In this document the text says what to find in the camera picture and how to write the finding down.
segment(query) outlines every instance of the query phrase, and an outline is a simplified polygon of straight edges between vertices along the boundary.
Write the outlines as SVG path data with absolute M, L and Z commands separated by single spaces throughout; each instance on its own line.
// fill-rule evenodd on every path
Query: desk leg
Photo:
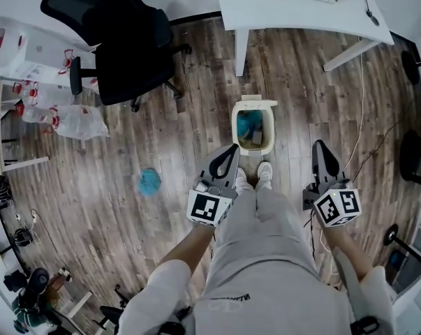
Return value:
M 323 70 L 325 72 L 330 72 L 340 65 L 354 59 L 356 56 L 364 53 L 365 51 L 379 45 L 378 41 L 369 40 L 368 38 L 363 38 L 361 41 L 357 42 L 348 50 L 343 51 L 339 56 L 333 58 L 330 62 L 327 62 L 323 65 Z
M 248 39 L 248 29 L 235 30 L 235 75 L 237 77 L 241 77 L 243 75 Z
M 37 159 L 22 161 L 21 163 L 13 163 L 13 164 L 10 164 L 10 165 L 5 165 L 3 167 L 3 171 L 10 171 L 10 170 L 14 170 L 14 169 L 19 169 L 19 168 L 23 168 L 24 166 L 30 166 L 30 165 L 35 165 L 35 164 L 39 164 L 39 163 L 44 163 L 45 161 L 49 161 L 49 156 L 45 156 L 44 158 L 37 158 Z

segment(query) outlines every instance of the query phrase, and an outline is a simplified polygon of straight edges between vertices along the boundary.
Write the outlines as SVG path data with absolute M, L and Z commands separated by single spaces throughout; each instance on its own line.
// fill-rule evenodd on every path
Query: white sleeve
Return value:
M 189 266 L 181 260 L 169 260 L 157 267 L 147 287 L 126 306 L 120 317 L 119 334 L 147 334 L 154 330 L 156 334 L 184 296 L 190 277 Z
M 362 292 L 371 314 L 395 329 L 390 290 L 385 280 L 384 267 L 374 267 L 361 281 Z

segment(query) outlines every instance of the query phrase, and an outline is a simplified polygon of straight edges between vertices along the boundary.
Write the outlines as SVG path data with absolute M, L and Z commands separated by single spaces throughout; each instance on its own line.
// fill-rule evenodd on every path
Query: blue cloth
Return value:
M 260 110 L 249 110 L 245 113 L 237 114 L 237 136 L 252 139 L 253 132 L 261 129 L 263 115 Z
M 161 178 L 154 169 L 145 169 L 140 173 L 138 188 L 142 195 L 152 196 L 161 187 Z

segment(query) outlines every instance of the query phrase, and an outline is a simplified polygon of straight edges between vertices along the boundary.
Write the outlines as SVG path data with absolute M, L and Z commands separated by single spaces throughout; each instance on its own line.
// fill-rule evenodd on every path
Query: white sneaker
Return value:
M 256 190 L 259 191 L 263 187 L 272 189 L 272 165 L 271 163 L 268 163 L 267 161 L 263 161 L 258 166 L 258 184 L 256 186 Z
M 71 272 L 66 268 L 60 268 L 60 270 L 58 271 L 58 274 L 60 276 L 65 276 L 67 282 L 71 282 L 73 280 Z
M 240 167 L 237 169 L 237 178 L 235 179 L 235 190 L 238 194 L 245 190 L 253 190 L 252 185 L 249 182 L 247 182 L 246 173 Z

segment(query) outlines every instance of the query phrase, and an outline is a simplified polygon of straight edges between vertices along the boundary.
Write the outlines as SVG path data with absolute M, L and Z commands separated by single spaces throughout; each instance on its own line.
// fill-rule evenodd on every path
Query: wooden floor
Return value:
M 20 138 L 6 148 L 6 155 L 50 156 L 48 163 L 7 174 L 17 212 L 28 223 L 32 208 L 41 217 L 34 228 L 40 243 L 23 248 L 21 256 L 31 267 L 71 269 L 74 282 L 62 292 L 61 310 L 87 290 L 94 293 L 74 317 L 88 334 L 98 329 L 91 319 L 101 319 L 100 305 L 118 306 L 115 284 L 135 294 L 156 263 L 191 229 L 185 211 L 197 164 L 231 143 L 230 115 L 242 94 L 262 94 L 279 102 L 274 108 L 275 148 L 266 159 L 274 167 L 274 188 L 288 195 L 298 210 L 302 189 L 311 181 L 312 143 L 328 142 L 346 162 L 357 138 L 360 58 L 331 73 L 322 69 L 356 37 L 296 29 L 251 31 L 244 77 L 238 78 L 233 33 L 224 31 L 221 19 L 179 25 L 174 33 L 175 43 L 193 48 L 193 54 L 175 57 L 173 82 L 184 98 L 173 100 L 170 91 L 160 87 L 137 114 L 129 103 L 100 106 L 110 138 L 95 138 L 82 149 L 76 140 L 43 135 L 42 128 L 17 117 L 3 124 L 4 137 L 10 133 Z M 402 136 L 409 128 L 421 133 L 421 96 L 414 100 L 421 87 L 414 89 L 404 75 L 404 49 L 405 43 L 397 40 L 393 47 L 379 45 L 363 56 L 364 126 L 348 167 L 353 176 L 402 117 L 355 183 L 363 215 L 348 229 L 375 264 L 387 260 L 390 250 L 383 249 L 381 241 L 391 224 L 399 224 L 402 238 L 410 237 L 421 197 L 421 188 L 403 181 L 398 172 Z M 78 102 L 94 105 L 95 95 L 85 93 Z M 241 164 L 253 175 L 259 162 L 252 158 Z M 162 178 L 161 190 L 152 198 L 138 192 L 138 177 L 145 168 L 154 168 Z M 13 210 L 4 217 L 13 232 Z M 301 219 L 306 222 L 308 213 L 302 212 Z M 317 222 L 314 227 L 320 275 L 325 282 L 337 283 L 330 273 L 330 254 L 319 242 Z M 190 298 L 202 291 L 209 261 L 207 252 L 193 277 Z

